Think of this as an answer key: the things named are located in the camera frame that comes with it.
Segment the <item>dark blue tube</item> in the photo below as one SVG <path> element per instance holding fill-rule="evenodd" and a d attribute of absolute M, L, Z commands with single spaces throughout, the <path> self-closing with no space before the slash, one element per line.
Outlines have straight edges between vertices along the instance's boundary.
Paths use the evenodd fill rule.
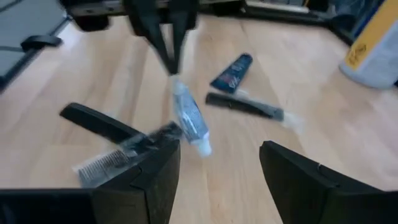
<path fill-rule="evenodd" d="M 250 54 L 241 54 L 210 83 L 210 86 L 224 93 L 234 94 L 249 70 L 252 61 L 253 58 Z"/>

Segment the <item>bare black comb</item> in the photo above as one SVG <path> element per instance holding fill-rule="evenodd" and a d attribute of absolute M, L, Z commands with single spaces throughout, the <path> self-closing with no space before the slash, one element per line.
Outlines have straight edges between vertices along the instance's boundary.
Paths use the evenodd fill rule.
<path fill-rule="evenodd" d="M 144 135 L 142 132 L 112 117 L 79 103 L 67 104 L 61 110 L 60 116 L 115 144 L 120 144 L 134 136 Z"/>

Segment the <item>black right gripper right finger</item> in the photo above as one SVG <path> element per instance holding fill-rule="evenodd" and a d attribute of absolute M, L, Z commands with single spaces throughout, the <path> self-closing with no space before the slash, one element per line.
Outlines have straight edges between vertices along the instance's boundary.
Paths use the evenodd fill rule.
<path fill-rule="evenodd" d="M 274 141 L 259 149 L 283 224 L 398 224 L 398 190 L 383 191 Z"/>

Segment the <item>black table clamp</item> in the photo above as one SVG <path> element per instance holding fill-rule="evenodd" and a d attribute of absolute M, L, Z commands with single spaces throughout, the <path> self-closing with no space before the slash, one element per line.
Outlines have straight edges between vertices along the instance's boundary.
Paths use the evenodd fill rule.
<path fill-rule="evenodd" d="M 32 35 L 21 42 L 24 52 L 32 49 L 41 50 L 45 47 L 58 47 L 63 43 L 62 39 L 52 35 Z"/>

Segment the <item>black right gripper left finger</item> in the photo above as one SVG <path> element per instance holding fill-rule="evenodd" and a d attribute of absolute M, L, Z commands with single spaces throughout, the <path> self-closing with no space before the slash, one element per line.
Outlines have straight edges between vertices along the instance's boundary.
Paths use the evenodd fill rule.
<path fill-rule="evenodd" d="M 180 172 L 180 141 L 168 141 L 97 187 L 97 224 L 168 224 Z"/>

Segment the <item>white toothpaste tube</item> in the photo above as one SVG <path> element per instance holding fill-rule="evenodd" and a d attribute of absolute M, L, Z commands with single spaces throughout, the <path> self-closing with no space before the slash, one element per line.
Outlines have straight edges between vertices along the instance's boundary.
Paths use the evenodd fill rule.
<path fill-rule="evenodd" d="M 209 156 L 212 153 L 210 132 L 196 101 L 177 75 L 171 76 L 170 81 L 174 111 L 185 139 L 196 147 L 201 157 Z"/>

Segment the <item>white canister with yellow label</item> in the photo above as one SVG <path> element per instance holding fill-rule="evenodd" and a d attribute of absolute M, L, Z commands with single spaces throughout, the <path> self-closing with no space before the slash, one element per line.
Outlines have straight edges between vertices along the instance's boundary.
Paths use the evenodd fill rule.
<path fill-rule="evenodd" d="M 398 0 L 384 0 L 339 65 L 351 80 L 377 89 L 398 82 Z"/>

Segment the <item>black metal rig frame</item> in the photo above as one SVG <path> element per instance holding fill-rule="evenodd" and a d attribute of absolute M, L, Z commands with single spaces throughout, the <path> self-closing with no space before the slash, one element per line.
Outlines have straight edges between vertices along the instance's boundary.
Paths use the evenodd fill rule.
<path fill-rule="evenodd" d="M 93 32 L 105 29 L 110 16 L 126 16 L 128 0 L 59 0 L 67 14 L 80 29 Z M 288 24 L 320 26 L 330 30 L 347 45 L 352 45 L 355 36 L 352 29 L 355 16 L 330 14 L 326 10 L 306 6 L 268 3 L 261 0 L 176 0 L 192 3 L 193 9 L 204 14 L 220 17 L 236 17 Z"/>

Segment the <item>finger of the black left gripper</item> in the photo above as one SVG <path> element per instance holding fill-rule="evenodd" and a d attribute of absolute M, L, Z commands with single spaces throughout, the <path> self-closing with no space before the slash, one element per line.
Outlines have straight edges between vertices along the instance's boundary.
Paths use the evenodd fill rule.
<path fill-rule="evenodd" d="M 172 61 L 165 46 L 155 0 L 124 0 L 124 10 L 134 33 L 149 41 L 168 73 L 173 75 Z"/>
<path fill-rule="evenodd" d="M 174 56 L 170 66 L 172 75 L 179 72 L 185 35 L 188 30 L 196 26 L 198 3 L 199 0 L 170 0 L 169 2 L 169 19 L 172 23 L 174 45 Z"/>

